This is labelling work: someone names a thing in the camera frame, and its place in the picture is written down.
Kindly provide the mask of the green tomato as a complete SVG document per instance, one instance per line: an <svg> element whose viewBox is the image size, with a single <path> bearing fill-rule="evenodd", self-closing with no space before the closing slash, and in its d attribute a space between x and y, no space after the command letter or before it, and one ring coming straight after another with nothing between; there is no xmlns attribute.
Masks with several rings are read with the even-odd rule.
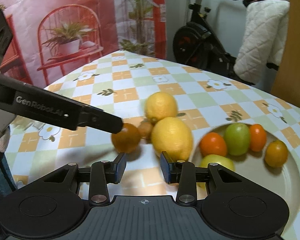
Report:
<svg viewBox="0 0 300 240"><path fill-rule="evenodd" d="M232 171L235 171L235 166L234 163L231 159L221 156L221 155L216 155L216 154L210 154L205 156L201 162L199 167L207 168L209 163L218 163Z"/></svg>
<svg viewBox="0 0 300 240"><path fill-rule="evenodd" d="M244 123L230 124L223 136L228 153L233 156L246 154L250 146L250 131L249 127Z"/></svg>

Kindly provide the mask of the yellow lemon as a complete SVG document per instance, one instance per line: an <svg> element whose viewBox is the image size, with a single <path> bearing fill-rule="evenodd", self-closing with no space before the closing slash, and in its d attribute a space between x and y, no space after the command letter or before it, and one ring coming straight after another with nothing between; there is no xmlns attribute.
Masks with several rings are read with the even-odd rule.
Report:
<svg viewBox="0 0 300 240"><path fill-rule="evenodd" d="M193 135L183 121L168 117L154 125L151 143L158 157L167 152L173 161L187 161L193 150Z"/></svg>
<svg viewBox="0 0 300 240"><path fill-rule="evenodd" d="M152 123L168 117L175 118L177 114L177 101L166 92L156 92L145 101L145 117Z"/></svg>

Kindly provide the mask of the dark orange tomato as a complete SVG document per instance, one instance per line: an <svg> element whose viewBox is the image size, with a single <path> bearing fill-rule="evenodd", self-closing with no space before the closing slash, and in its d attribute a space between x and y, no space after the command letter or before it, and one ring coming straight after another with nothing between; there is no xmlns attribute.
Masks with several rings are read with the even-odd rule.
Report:
<svg viewBox="0 0 300 240"><path fill-rule="evenodd" d="M119 153L132 153L138 147L140 140L138 128L130 123L124 123L119 133L111 135L111 142Z"/></svg>

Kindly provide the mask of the bright orange tomato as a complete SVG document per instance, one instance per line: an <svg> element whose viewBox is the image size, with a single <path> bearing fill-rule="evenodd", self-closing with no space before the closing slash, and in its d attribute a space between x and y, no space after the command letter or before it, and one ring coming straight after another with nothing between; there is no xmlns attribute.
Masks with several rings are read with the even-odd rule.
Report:
<svg viewBox="0 0 300 240"><path fill-rule="evenodd" d="M211 154L225 157L228 153L225 140L216 132L207 133L202 137L199 142L199 150L203 157Z"/></svg>

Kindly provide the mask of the green tomato front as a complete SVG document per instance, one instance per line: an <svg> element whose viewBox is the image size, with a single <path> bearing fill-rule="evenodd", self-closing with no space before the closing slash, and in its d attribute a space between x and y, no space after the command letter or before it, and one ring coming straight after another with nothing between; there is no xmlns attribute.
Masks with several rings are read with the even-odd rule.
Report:
<svg viewBox="0 0 300 240"><path fill-rule="evenodd" d="M230 124L223 136L228 153L233 156L246 154L250 146L250 131L249 127L244 123Z"/></svg>

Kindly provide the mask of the orange yellow tomato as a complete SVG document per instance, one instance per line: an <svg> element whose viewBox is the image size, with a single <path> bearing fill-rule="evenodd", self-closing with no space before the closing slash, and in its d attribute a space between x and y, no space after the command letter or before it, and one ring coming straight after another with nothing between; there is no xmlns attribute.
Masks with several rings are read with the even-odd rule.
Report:
<svg viewBox="0 0 300 240"><path fill-rule="evenodd" d="M279 168L286 163L288 154L289 150L285 143L281 140L275 140L268 145L264 161L270 167Z"/></svg>

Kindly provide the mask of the clear plastic wrapper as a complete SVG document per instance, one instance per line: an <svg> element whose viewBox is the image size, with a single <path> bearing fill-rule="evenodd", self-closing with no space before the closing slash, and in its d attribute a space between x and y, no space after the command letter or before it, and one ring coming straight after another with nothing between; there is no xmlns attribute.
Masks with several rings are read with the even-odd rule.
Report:
<svg viewBox="0 0 300 240"><path fill-rule="evenodd" d="M25 118L22 116L17 116L15 118L15 120L12 122L12 125L15 128L22 129L23 131L25 131L28 128L30 128L31 126L36 128L37 130L40 130L44 126L44 123L29 119L29 118Z"/></svg>

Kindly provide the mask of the small brown longan rear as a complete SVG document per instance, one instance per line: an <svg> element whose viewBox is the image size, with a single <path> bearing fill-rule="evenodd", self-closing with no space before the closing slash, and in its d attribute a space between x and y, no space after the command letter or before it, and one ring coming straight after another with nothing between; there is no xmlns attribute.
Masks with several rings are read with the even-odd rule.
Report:
<svg viewBox="0 0 300 240"><path fill-rule="evenodd" d="M143 121L138 126L138 131L140 133L140 136L142 139L145 140L149 140L151 138L152 129L153 129L153 125L149 121Z"/></svg>

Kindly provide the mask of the checkered floral tablecloth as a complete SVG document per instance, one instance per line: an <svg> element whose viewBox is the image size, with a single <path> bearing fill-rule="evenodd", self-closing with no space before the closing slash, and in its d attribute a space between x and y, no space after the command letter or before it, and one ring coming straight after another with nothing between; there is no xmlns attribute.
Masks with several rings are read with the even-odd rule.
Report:
<svg viewBox="0 0 300 240"><path fill-rule="evenodd" d="M160 153L199 166L202 160L275 192L289 206L282 237L300 239L300 108L241 82L128 51L117 51L48 85L47 90L120 117L114 135L63 129L18 117L5 156L18 187L64 166L114 160L127 165L110 196L175 196Z"/></svg>

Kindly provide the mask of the red printed backdrop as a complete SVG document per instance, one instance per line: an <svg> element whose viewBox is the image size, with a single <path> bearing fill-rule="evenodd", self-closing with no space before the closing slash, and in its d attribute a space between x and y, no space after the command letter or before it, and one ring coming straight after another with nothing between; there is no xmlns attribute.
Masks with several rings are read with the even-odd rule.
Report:
<svg viewBox="0 0 300 240"><path fill-rule="evenodd" d="M44 87L117 50L166 56L165 0L0 0L0 72Z"/></svg>

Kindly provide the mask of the beige round plate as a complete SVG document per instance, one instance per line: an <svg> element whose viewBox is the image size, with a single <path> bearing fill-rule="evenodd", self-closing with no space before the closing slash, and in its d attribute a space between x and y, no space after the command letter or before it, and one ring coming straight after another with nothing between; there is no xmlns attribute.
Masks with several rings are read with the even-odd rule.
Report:
<svg viewBox="0 0 300 240"><path fill-rule="evenodd" d="M261 152L253 152L249 150L246 154L232 156L228 154L226 157L231 159L235 166L235 172L245 178L273 191L281 196L289 207L289 219L282 233L284 239L293 239L288 236L289 230L293 229L293 222L299 213L300 206L300 172L297 164L289 152L286 163L279 168L270 167L264 161L264 155L268 145L277 140L274 134L267 133L267 142ZM203 156L200 153L199 145L197 145L189 157L189 161L199 166Z"/></svg>

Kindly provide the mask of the black exercise bike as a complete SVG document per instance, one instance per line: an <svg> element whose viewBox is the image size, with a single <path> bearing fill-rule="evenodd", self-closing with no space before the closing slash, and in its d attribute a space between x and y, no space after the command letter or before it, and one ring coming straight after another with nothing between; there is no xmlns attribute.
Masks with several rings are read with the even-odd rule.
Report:
<svg viewBox="0 0 300 240"><path fill-rule="evenodd" d="M248 6L257 1L261 0L244 0L243 4ZM211 9L205 7L204 13L200 12L201 3L202 0L196 0L193 4L189 4L192 11L191 19L174 35L172 47L176 62L252 85L235 74L233 69L235 58L226 52L206 20Z"/></svg>

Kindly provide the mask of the wooden board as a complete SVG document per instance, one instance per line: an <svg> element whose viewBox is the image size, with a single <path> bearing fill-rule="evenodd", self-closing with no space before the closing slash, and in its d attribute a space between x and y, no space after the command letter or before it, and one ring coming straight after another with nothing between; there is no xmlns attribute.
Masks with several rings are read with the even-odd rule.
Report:
<svg viewBox="0 0 300 240"><path fill-rule="evenodd" d="M300 0L290 0L285 50L271 93L300 107Z"/></svg>

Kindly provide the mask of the white quilted blanket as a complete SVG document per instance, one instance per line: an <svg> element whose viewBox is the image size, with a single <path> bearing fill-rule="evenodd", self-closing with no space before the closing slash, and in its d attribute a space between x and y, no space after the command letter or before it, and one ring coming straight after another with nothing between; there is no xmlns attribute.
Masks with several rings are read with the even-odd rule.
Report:
<svg viewBox="0 0 300 240"><path fill-rule="evenodd" d="M247 6L243 42L234 65L234 72L240 79L256 84L268 63L281 64L289 8L286 0L261 0Z"/></svg>

